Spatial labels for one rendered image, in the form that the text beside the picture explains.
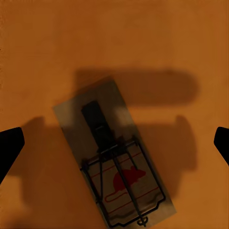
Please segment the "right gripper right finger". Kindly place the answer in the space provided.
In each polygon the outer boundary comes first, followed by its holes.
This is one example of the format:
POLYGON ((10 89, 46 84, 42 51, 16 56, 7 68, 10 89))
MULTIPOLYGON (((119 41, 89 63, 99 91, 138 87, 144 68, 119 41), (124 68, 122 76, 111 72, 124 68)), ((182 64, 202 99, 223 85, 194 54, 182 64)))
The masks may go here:
POLYGON ((221 153, 227 164, 229 165, 229 129, 218 127, 215 133, 214 145, 221 153))

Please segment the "mousetrap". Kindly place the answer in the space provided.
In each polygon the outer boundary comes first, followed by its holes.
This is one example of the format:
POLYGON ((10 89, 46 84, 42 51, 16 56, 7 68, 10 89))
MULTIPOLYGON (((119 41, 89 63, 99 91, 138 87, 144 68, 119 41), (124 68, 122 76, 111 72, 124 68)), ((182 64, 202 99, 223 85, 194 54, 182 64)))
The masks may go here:
POLYGON ((52 107, 107 229, 177 214, 114 80, 52 107))

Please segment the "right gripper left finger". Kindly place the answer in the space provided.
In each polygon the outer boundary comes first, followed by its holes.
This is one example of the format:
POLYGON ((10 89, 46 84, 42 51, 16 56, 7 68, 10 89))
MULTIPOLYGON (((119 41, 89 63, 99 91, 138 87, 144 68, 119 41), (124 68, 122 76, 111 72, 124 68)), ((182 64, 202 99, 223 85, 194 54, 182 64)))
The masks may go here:
POLYGON ((0 184, 24 145, 20 127, 0 132, 0 184))

